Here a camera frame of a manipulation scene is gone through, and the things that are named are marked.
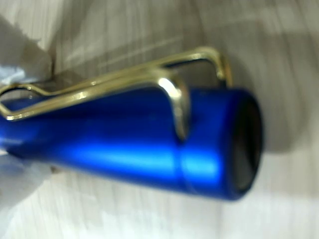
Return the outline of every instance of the blue pen cap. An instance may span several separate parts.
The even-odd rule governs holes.
[[[181,142],[167,98],[136,90],[9,122],[0,145],[25,159],[168,190],[235,200],[254,181],[262,119],[245,90],[191,91],[190,131]],[[38,99],[4,104],[17,110]]]

